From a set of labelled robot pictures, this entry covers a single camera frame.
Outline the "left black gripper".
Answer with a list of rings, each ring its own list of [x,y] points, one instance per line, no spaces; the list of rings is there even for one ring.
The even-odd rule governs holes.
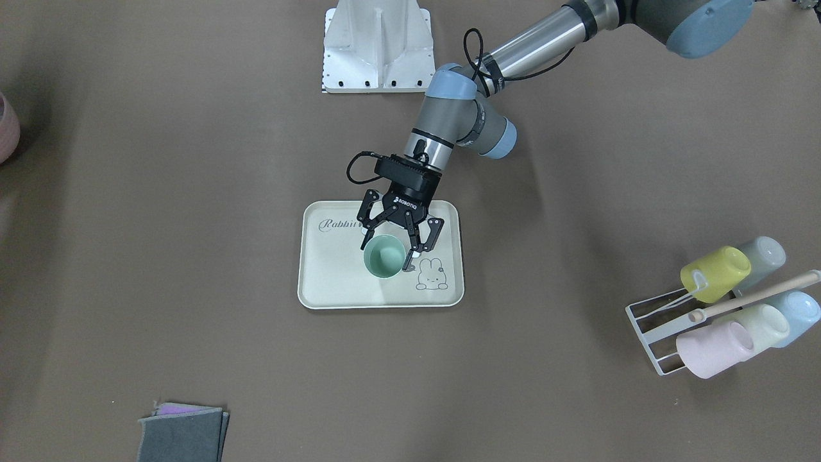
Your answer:
[[[402,271],[413,271],[413,259],[419,257],[423,252],[430,252],[435,248],[445,223],[443,218],[427,217],[429,205],[437,187],[439,187],[440,179],[440,176],[423,179],[421,191],[404,186],[399,182],[391,182],[390,188],[384,195],[381,195],[377,190],[367,190],[357,213],[357,220],[361,223],[364,233],[360,249],[364,250],[366,248],[369,241],[375,236],[376,228],[382,223],[391,222],[396,223],[396,225],[404,225],[410,240],[410,249],[408,249],[405,257]],[[372,208],[375,203],[382,203],[384,210],[377,216],[372,216]],[[425,242],[420,240],[419,223],[422,221],[427,223],[429,228]]]

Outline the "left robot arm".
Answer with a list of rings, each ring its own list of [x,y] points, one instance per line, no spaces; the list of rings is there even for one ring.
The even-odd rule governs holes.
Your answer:
[[[375,179],[387,179],[387,192],[370,188],[357,220],[362,246],[378,227],[394,223],[407,231],[409,249],[400,263],[411,271],[414,258],[431,252],[444,219],[429,205],[449,158],[457,147],[498,160],[517,140],[514,124],[490,104],[509,84],[543,75],[562,64],[577,47],[604,30],[634,24],[666,49],[696,59],[710,55],[749,20],[751,1],[566,1],[493,51],[480,50],[464,65],[442,65],[433,75],[407,146],[401,155],[375,158]]]

